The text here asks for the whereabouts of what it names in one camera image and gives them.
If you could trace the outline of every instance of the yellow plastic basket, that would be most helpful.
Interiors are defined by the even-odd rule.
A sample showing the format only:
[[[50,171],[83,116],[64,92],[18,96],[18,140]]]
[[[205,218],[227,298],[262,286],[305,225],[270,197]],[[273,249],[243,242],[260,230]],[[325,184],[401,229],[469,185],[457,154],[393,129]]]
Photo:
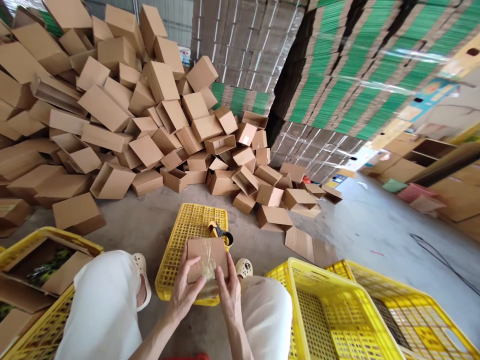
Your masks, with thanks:
[[[172,287],[179,272],[185,243],[191,238],[209,238],[208,225],[211,221],[217,222],[222,230],[228,231],[229,218],[226,210],[194,203],[181,205],[155,279],[156,293],[161,300],[169,301],[172,296]],[[199,299],[194,304],[215,306],[219,302],[217,296]]]
[[[360,284],[373,298],[400,345],[433,360],[480,360],[479,351],[428,294],[380,275],[350,260],[327,268]]]
[[[32,232],[15,245],[0,252],[0,270],[32,246],[36,240],[43,238],[44,235],[41,231],[49,231],[62,239],[87,248],[94,256],[104,252],[103,247],[83,237],[46,226]],[[55,351],[62,341],[74,293],[75,288],[72,284],[1,359],[53,359]]]
[[[353,281],[292,257],[265,276],[292,298],[289,359],[404,359],[372,299]]]

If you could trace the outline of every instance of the cardboard box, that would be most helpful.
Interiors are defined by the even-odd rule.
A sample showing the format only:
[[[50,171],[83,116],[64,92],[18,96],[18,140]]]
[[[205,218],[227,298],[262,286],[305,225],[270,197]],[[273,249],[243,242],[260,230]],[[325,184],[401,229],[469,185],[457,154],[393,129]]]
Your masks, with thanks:
[[[160,162],[163,164],[165,169],[172,171],[176,167],[183,164],[188,159],[188,154],[183,147],[173,150],[169,154],[165,155]]]
[[[211,177],[210,194],[214,196],[233,196],[239,190],[240,187],[232,180],[231,171],[215,170]]]
[[[121,132],[111,132],[99,126],[89,124],[83,127],[81,139],[89,144],[121,153],[128,147],[133,137]]]
[[[242,191],[240,191],[238,195],[235,196],[235,199],[233,199],[232,205],[234,208],[237,208],[242,213],[248,215],[252,212],[252,209],[256,204],[255,199],[256,199],[255,194],[247,196]]]
[[[173,150],[180,149],[182,147],[182,143],[177,135],[170,134],[163,126],[158,128],[151,139],[164,154],[171,153]]]
[[[133,192],[138,197],[150,193],[153,190],[160,189],[163,185],[164,178],[156,170],[139,172],[131,183]]]
[[[160,174],[163,177],[163,184],[176,193],[181,193],[189,186],[187,182],[188,176],[181,170],[173,169],[172,171],[167,171],[167,169],[163,167],[160,170]]]
[[[270,164],[270,148],[266,147],[263,149],[257,149],[255,151],[256,163],[257,165],[268,165]]]
[[[93,50],[94,46],[88,37],[81,31],[70,29],[58,39],[68,55],[78,55],[89,50]]]
[[[140,81],[137,82],[128,110],[137,116],[142,116],[147,109],[154,107],[156,104],[150,89]]]
[[[298,183],[298,188],[305,190],[315,199],[321,199],[325,195],[325,190],[323,190],[319,185],[314,183],[305,183],[302,181]]]
[[[300,215],[314,218],[320,214],[320,207],[317,204],[317,200],[303,189],[284,190],[281,202],[282,208],[289,209]]]
[[[252,195],[259,190],[257,178],[245,167],[241,166],[231,174],[231,179],[245,195]]]
[[[39,75],[50,76],[48,71],[19,42],[0,46],[0,66],[22,85],[35,81]]]
[[[280,206],[280,202],[282,201],[282,196],[284,195],[284,191],[282,189],[270,186],[270,185],[259,185],[258,192],[256,194],[256,202],[268,207],[276,207]]]
[[[25,137],[30,137],[33,134],[38,133],[40,130],[45,129],[45,126],[41,122],[31,118],[29,116],[29,112],[26,110],[22,111],[18,115],[11,117],[6,122],[6,124],[13,130],[15,130],[17,133]]]
[[[296,227],[287,230],[285,246],[319,268],[326,268],[339,260],[332,244],[314,239]]]
[[[327,199],[329,202],[332,204],[338,204],[343,200],[342,193],[333,187],[327,186],[327,185],[322,185],[321,189],[325,192],[325,199]]]
[[[107,224],[89,192],[53,204],[53,216],[57,228],[80,236]]]
[[[139,59],[144,58],[144,41],[135,14],[107,4],[105,22],[115,38],[125,37],[135,50],[136,56]]]
[[[97,199],[121,200],[135,179],[130,169],[106,162],[93,181],[90,192]]]
[[[218,77],[219,74],[208,56],[202,56],[186,75],[188,83],[196,93],[208,88]]]
[[[212,155],[205,150],[196,152],[188,157],[186,163],[192,172],[206,172],[212,162]]]
[[[33,96],[40,100],[71,113],[87,116],[87,111],[78,104],[82,95],[50,75],[36,76],[30,84],[30,90]]]
[[[130,119],[125,134],[132,136],[134,139],[140,139],[144,136],[152,137],[158,129],[159,127],[151,117],[134,117]]]
[[[215,286],[217,280],[215,279],[215,272],[212,270],[216,267],[221,268],[225,279],[229,277],[227,251],[225,250],[223,238],[205,237],[189,239],[186,243],[186,258],[194,259],[196,257],[200,257],[200,261],[190,268],[186,279],[188,284],[193,284],[200,277],[209,274],[206,278],[208,285],[205,286]]]
[[[153,98],[157,103],[165,100],[180,100],[179,91],[175,84],[174,74],[170,65],[150,61],[146,66],[148,83]]]
[[[76,86],[87,91],[93,85],[103,86],[110,75],[110,69],[89,56],[83,67]]]
[[[222,135],[205,140],[205,149],[207,153],[218,155],[237,147],[234,135]]]
[[[290,179],[294,183],[301,183],[308,170],[300,165],[284,162],[280,168],[280,174],[290,174]]]
[[[84,132],[84,126],[90,124],[90,121],[68,111],[52,109],[50,111],[50,120],[48,125],[54,129],[60,129],[64,132],[81,136]]]
[[[101,41],[97,45],[98,62],[111,70],[112,75],[120,71],[120,64],[135,68],[135,50],[124,37]]]
[[[42,164],[46,161],[35,150],[16,146],[3,148],[0,150],[0,181],[11,182]]]
[[[284,233],[294,226],[287,210],[281,207],[260,205],[256,211],[258,227],[262,230]]]
[[[89,12],[79,0],[45,0],[43,4],[64,32],[68,29],[86,31],[92,28]]]
[[[189,156],[205,149],[204,145],[197,141],[192,128],[189,126],[181,129],[176,135]]]
[[[187,84],[188,88],[191,89],[191,86],[189,85],[188,81],[185,81],[185,84]],[[215,97],[212,90],[210,90],[208,87],[204,87],[202,90],[200,90],[200,94],[203,97],[203,101],[205,102],[207,109],[211,109],[219,103],[219,101]]]
[[[205,105],[204,98],[199,92],[184,95],[181,98],[181,103],[190,122],[209,116],[209,110]]]
[[[162,101],[155,110],[169,134],[175,134],[189,126],[185,113],[177,100]]]
[[[71,165],[78,173],[88,174],[102,166],[93,149],[75,135],[65,133],[54,136],[52,140],[68,154]]]
[[[65,173],[63,166],[40,165],[12,181],[6,188],[13,197],[23,199],[30,205],[38,205],[34,198],[38,188],[50,178]]]
[[[78,104],[92,114],[111,132],[124,130],[134,115],[123,108],[103,87],[92,86],[78,101]]]
[[[0,238],[9,238],[33,212],[22,199],[0,199]]]
[[[137,71],[133,67],[127,66],[124,63],[118,64],[118,68],[118,78],[120,80],[120,84],[133,91],[140,80],[140,71]]]
[[[265,130],[268,121],[268,116],[258,115],[251,111],[245,111],[241,119],[242,123],[251,124],[255,126],[258,130]]]
[[[140,33],[143,38],[143,43],[145,44],[147,55],[153,57],[157,37],[168,38],[164,23],[156,7],[148,5],[141,6]]]
[[[170,65],[175,80],[180,80],[185,76],[179,47],[175,41],[157,36],[154,50],[157,61]]]
[[[257,167],[254,174],[257,178],[262,179],[264,182],[271,186],[275,186],[282,178],[281,173],[275,171],[268,165],[260,165],[259,167]]]
[[[199,143],[224,133],[224,130],[215,115],[209,115],[193,120],[191,122],[191,128]]]
[[[128,144],[141,162],[149,169],[163,159],[164,154],[149,136],[141,137]]]
[[[16,28],[13,34],[50,74],[58,75],[72,68],[69,56],[39,23]]]
[[[253,150],[266,148],[268,146],[267,132],[265,130],[258,130],[257,132],[255,132],[250,146]]]

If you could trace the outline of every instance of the leg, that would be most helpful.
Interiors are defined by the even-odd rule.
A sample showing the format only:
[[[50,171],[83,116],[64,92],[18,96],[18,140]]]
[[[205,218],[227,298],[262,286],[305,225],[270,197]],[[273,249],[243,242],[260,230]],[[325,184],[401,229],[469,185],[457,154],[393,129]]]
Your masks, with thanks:
[[[241,315],[254,359],[288,359],[292,314],[292,298],[281,283],[261,276],[241,280]]]
[[[56,360],[127,360],[142,343],[140,271],[132,255],[103,253],[75,276],[75,296]]]

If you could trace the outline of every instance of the green stripe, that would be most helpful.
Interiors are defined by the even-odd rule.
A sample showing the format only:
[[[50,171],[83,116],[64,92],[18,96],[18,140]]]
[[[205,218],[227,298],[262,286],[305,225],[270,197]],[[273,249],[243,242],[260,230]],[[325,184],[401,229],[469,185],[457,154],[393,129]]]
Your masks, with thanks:
[[[265,115],[265,109],[267,108],[267,103],[269,100],[270,94],[265,92],[257,92],[255,102],[253,103],[252,113]]]

